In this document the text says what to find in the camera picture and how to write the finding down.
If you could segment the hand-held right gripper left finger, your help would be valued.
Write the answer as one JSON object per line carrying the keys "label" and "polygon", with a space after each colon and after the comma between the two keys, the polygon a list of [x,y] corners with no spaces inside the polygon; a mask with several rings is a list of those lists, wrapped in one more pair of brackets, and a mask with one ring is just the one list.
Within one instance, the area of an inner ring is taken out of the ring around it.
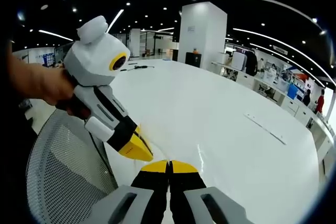
{"label": "hand-held right gripper left finger", "polygon": [[142,167],[130,186],[118,189],[92,207],[91,223],[158,223],[166,209],[167,160]]}

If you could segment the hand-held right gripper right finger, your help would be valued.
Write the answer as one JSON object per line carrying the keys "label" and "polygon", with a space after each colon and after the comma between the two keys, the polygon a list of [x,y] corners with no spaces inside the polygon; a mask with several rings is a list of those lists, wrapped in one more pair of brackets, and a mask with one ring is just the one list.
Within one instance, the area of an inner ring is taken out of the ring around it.
{"label": "hand-held right gripper right finger", "polygon": [[216,187],[206,187],[198,170],[170,161],[170,210],[175,223],[251,223],[246,210]]}

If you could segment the person's left hand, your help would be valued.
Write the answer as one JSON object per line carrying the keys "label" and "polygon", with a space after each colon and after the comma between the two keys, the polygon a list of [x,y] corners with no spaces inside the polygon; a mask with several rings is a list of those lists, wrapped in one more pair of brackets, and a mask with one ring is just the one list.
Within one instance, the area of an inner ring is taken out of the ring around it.
{"label": "person's left hand", "polygon": [[28,64],[29,98],[42,99],[50,105],[69,100],[73,96],[74,85],[62,68],[46,68],[39,64]]}

